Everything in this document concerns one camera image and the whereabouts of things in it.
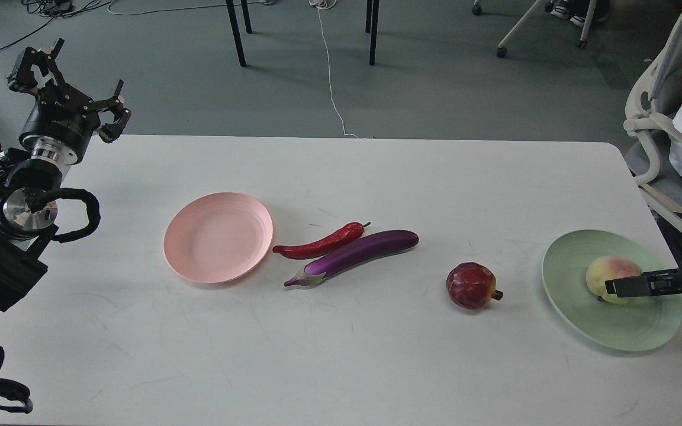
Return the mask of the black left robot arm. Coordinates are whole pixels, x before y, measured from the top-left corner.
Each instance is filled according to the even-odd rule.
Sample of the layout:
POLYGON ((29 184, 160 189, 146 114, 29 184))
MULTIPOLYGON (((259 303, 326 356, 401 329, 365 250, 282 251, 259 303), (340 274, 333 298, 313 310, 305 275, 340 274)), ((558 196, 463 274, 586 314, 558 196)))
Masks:
POLYGON ((60 38, 50 49, 24 49, 7 78, 11 91, 32 95, 35 103, 21 147, 0 144, 0 313, 48 272, 40 256, 49 243, 81 240, 98 228, 97 197, 62 183, 70 167, 83 161, 92 137, 113 143, 131 117, 122 80, 102 100, 65 81, 56 64, 63 45, 60 38))

